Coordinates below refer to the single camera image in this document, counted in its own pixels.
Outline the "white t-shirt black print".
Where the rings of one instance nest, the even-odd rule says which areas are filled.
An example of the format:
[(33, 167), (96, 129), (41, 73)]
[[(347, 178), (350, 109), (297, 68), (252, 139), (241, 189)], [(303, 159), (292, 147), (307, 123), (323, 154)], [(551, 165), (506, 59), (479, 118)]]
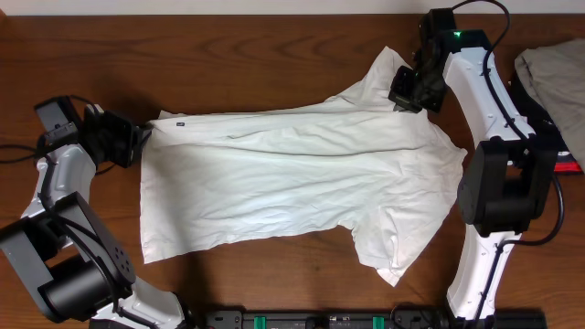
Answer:
[(396, 285), (450, 213), (466, 156), (425, 112), (396, 111), (402, 63), (385, 48), (362, 80), (300, 108), (161, 112), (142, 155), (144, 261), (342, 226)]

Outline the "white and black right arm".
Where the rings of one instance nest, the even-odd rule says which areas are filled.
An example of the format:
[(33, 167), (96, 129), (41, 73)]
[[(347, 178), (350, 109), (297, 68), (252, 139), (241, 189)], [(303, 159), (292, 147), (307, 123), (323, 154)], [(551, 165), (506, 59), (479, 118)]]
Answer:
[(522, 235), (540, 217), (554, 176), (556, 150), (537, 135), (509, 97), (495, 67), (494, 44), (482, 30), (446, 27), (420, 35), (412, 69), (401, 67), (389, 99), (403, 111), (438, 111), (447, 91), (460, 103), (475, 152), (457, 203), (466, 224), (463, 254), (447, 291), (452, 328), (544, 324), (541, 313), (501, 313), (495, 294), (516, 246), (541, 246)]

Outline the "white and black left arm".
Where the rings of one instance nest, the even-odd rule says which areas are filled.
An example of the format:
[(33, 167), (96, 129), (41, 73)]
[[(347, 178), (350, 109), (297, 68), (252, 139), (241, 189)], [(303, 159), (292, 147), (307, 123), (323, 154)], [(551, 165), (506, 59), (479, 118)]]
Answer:
[(89, 205), (98, 167), (139, 159), (151, 129), (96, 104), (78, 114), (67, 97), (35, 108), (36, 191), (21, 218), (1, 230), (1, 250), (52, 322), (91, 328), (192, 328), (173, 292), (138, 278), (122, 244)]

